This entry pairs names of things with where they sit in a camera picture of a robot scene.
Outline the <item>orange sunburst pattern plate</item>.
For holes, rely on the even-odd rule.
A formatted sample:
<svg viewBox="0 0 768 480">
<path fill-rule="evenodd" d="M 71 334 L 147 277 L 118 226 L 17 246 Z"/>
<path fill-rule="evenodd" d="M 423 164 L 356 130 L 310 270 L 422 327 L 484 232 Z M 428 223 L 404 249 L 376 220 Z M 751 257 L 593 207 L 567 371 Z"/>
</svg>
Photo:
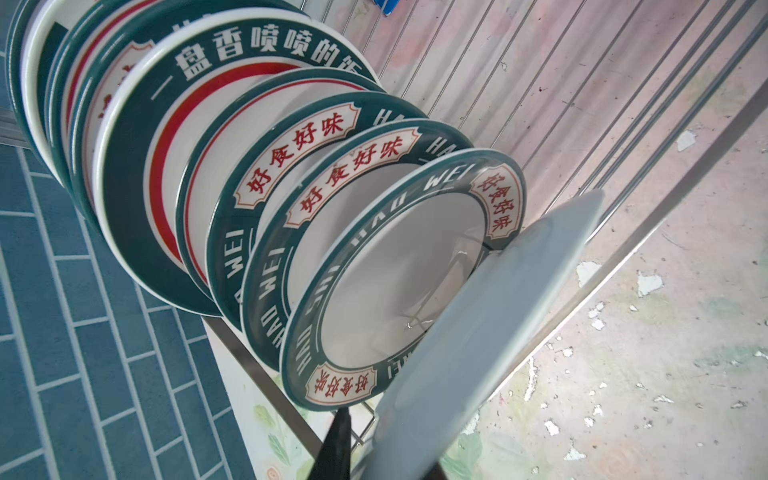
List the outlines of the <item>orange sunburst pattern plate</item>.
<svg viewBox="0 0 768 480">
<path fill-rule="evenodd" d="M 378 403 L 354 479 L 420 479 L 492 397 L 575 268 L 604 194 L 576 197 L 476 269 Z"/>
</svg>

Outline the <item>green rim white plate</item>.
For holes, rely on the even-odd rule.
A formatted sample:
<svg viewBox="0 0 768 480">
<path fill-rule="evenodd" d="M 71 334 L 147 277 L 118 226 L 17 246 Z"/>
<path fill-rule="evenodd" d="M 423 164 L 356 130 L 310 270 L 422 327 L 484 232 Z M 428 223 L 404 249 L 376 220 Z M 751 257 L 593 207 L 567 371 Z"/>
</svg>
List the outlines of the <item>green rim white plate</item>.
<svg viewBox="0 0 768 480">
<path fill-rule="evenodd" d="M 337 237 L 292 311 L 287 396 L 333 411 L 383 393 L 477 267 L 519 234 L 522 168 L 489 148 L 456 151 L 382 192 Z"/>
</svg>

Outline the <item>rear plates stack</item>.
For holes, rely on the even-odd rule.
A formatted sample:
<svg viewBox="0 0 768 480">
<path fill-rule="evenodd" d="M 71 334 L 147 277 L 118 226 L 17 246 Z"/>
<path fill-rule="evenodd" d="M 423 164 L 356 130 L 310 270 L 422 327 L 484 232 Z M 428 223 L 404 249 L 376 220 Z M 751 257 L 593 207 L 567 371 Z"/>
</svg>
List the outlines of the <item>rear plates stack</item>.
<svg viewBox="0 0 768 480">
<path fill-rule="evenodd" d="M 285 1 L 24 1 L 17 7 L 8 40 L 10 98 L 21 132 L 33 153 L 73 193 L 68 132 L 81 77 L 117 31 L 145 11 L 167 10 L 157 42 L 180 25 L 222 10 L 246 7 L 296 12 Z"/>
</svg>

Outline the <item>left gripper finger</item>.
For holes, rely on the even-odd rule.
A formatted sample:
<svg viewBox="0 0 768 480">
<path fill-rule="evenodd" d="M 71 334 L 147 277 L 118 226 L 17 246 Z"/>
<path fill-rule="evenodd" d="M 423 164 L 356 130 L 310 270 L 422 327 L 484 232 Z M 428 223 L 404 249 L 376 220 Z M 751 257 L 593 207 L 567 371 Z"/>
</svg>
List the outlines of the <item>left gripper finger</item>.
<svg viewBox="0 0 768 480">
<path fill-rule="evenodd" d="M 352 419 L 339 409 L 323 441 L 308 480 L 349 480 L 351 472 Z"/>
</svg>

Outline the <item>metal wire dish rack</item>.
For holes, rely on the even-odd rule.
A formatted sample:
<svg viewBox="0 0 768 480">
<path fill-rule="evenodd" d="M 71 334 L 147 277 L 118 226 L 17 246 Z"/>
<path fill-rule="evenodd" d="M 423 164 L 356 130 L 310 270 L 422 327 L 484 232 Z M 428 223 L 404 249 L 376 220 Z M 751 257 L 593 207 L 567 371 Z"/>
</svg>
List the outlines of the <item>metal wire dish rack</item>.
<svg viewBox="0 0 768 480">
<path fill-rule="evenodd" d="M 643 182 L 583 286 L 767 78 L 733 1 L 308 1 L 384 86 L 508 152 L 527 216 Z M 736 25 L 730 18 L 738 15 Z M 203 320 L 144 292 L 29 150 L 1 150 L 1 475 L 294 479 L 307 451 Z M 767 475 L 767 121 L 470 420 L 452 479 Z"/>
</svg>

